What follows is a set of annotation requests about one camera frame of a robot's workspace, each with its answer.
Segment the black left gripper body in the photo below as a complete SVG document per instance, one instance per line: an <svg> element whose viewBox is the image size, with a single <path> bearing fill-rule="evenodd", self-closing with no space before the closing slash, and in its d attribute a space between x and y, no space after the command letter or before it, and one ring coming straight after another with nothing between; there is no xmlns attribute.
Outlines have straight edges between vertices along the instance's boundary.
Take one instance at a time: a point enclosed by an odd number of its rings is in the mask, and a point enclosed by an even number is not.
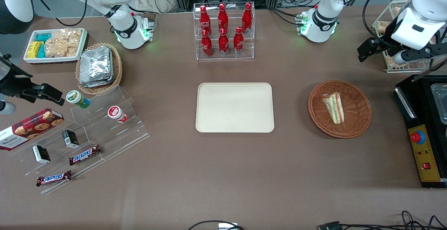
<svg viewBox="0 0 447 230"><path fill-rule="evenodd" d="M398 45L387 50L390 57L393 57L396 63L411 63L417 62L423 59L434 59L442 56L446 56L447 44L427 44L422 49L413 49L404 45Z"/></svg>

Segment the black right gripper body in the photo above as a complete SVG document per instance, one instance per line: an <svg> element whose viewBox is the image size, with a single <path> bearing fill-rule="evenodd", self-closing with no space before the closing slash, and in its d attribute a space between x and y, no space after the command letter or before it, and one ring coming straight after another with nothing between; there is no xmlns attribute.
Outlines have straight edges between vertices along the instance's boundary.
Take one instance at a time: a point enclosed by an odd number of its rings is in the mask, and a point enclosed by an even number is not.
<svg viewBox="0 0 447 230"><path fill-rule="evenodd" d="M0 93L22 99L21 91L34 86L31 81L33 75L11 63L10 58L11 55L8 53L1 56Z"/></svg>

